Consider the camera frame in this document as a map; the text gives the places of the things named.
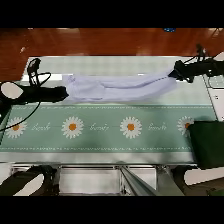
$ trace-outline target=reddish brown floor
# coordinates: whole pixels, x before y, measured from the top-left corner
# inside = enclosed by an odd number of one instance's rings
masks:
[[[0,29],[0,81],[19,80],[29,56],[181,55],[200,43],[211,55],[224,50],[222,28]]]

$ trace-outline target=table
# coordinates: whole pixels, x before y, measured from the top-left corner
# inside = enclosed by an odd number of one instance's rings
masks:
[[[40,57],[39,72],[51,72],[50,80],[44,86],[60,85],[62,74],[78,75],[141,75],[172,70],[175,61],[188,60],[176,56],[62,56]],[[24,71],[21,82],[28,84]],[[133,105],[191,105],[213,107],[214,92],[206,87],[204,77],[196,77],[193,84],[178,82],[178,88],[154,100],[132,102]],[[183,164],[195,163],[191,152],[166,153],[24,153],[0,152],[1,162],[51,162],[73,164]]]

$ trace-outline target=daisy print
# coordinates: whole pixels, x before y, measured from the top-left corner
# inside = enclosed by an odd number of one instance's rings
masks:
[[[22,117],[15,117],[13,119],[11,119],[7,126],[11,126],[11,125],[14,125],[16,123],[19,123],[23,120]],[[22,122],[21,124],[17,124],[9,129],[6,129],[6,135],[8,136],[8,138],[17,138],[19,137],[20,135],[23,134],[23,132],[26,130],[26,127],[27,127],[27,122]]]
[[[178,130],[181,132],[182,135],[185,137],[187,136],[187,128],[189,125],[194,124],[194,119],[191,117],[182,117],[181,119],[178,120]]]
[[[63,135],[65,135],[66,138],[75,138],[82,134],[83,126],[83,121],[78,117],[69,117],[65,122],[63,122]]]
[[[120,125],[120,131],[123,132],[123,135],[126,138],[135,138],[141,134],[142,125],[137,118],[134,117],[126,117]]]

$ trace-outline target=lavender fabric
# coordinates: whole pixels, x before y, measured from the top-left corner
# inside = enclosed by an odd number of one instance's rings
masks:
[[[176,87],[167,75],[77,76],[64,75],[63,84],[73,102],[136,101],[164,94]]]

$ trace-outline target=yellow flower center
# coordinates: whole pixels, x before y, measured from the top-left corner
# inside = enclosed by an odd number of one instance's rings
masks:
[[[17,125],[15,125],[15,126],[13,126],[13,127],[12,127],[12,130],[13,130],[13,131],[18,131],[18,130],[19,130],[19,125],[17,124]]]
[[[133,131],[135,129],[135,126],[133,124],[128,124],[128,130]]]
[[[76,129],[76,124],[74,124],[74,123],[70,124],[70,125],[69,125],[69,129],[70,129],[71,131],[74,131],[74,130]]]
[[[190,126],[190,123],[185,124],[185,128],[187,129]]]

